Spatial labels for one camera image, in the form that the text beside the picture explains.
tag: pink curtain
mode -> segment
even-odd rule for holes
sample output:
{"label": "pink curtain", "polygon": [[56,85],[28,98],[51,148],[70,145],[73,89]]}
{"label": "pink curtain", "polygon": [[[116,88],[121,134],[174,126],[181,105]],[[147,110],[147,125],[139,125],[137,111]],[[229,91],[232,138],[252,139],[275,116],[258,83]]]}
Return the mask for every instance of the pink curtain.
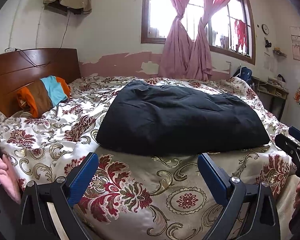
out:
{"label": "pink curtain", "polygon": [[212,74],[212,62],[204,29],[211,17],[230,0],[204,0],[204,14],[199,22],[195,42],[190,40],[180,22],[189,0],[171,1],[178,16],[172,24],[164,45],[158,76],[207,80]]}
{"label": "pink curtain", "polygon": [[189,0],[171,0],[171,2],[178,15],[172,22],[163,48],[158,76],[182,78],[189,66],[193,45],[187,31],[180,22]]}

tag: blue backpack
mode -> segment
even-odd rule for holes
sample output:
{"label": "blue backpack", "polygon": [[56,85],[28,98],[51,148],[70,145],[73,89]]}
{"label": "blue backpack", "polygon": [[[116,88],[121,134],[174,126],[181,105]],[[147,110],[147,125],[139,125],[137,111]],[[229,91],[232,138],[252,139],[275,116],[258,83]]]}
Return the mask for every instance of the blue backpack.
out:
{"label": "blue backpack", "polygon": [[252,70],[247,67],[240,67],[233,75],[234,77],[241,78],[245,82],[247,82],[249,85],[252,84]]}

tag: electrical outlet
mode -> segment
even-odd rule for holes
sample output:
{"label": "electrical outlet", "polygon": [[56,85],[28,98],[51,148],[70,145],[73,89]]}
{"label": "electrical outlet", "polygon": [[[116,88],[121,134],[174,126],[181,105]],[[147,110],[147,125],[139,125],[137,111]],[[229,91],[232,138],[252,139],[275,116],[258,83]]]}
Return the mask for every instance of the electrical outlet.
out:
{"label": "electrical outlet", "polygon": [[4,50],[4,52],[13,52],[16,51],[16,48],[7,48]]}

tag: floral bedspread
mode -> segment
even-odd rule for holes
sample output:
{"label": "floral bedspread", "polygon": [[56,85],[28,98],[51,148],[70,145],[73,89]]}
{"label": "floral bedspread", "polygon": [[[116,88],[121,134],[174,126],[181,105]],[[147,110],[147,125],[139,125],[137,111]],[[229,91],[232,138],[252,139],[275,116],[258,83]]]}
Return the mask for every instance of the floral bedspread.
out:
{"label": "floral bedspread", "polygon": [[[0,148],[15,167],[22,188],[30,180],[49,183],[66,176],[89,152],[97,153],[99,168],[76,210],[103,239],[201,240],[222,207],[215,203],[198,171],[197,156],[161,158],[155,152],[152,157],[135,156],[105,150],[95,141],[115,96],[134,79],[137,78],[91,75],[71,83],[71,98],[39,119],[24,113],[11,118],[0,114]],[[291,159],[275,146],[274,137],[278,133],[287,135],[288,127],[264,109],[244,81],[144,81],[151,85],[191,87],[209,94],[229,92],[246,102],[263,122],[270,143],[210,156],[228,174],[246,183],[266,180],[274,197],[280,194]]]}

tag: black fabric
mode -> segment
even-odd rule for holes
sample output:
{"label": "black fabric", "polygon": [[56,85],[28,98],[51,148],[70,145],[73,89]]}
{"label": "black fabric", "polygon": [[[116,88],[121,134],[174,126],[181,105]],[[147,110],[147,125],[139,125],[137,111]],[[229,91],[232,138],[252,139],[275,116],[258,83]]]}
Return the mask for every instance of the black fabric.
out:
{"label": "black fabric", "polygon": [[254,148],[269,136],[257,113],[234,95],[136,80],[118,93],[96,140],[117,152],[162,156]]}

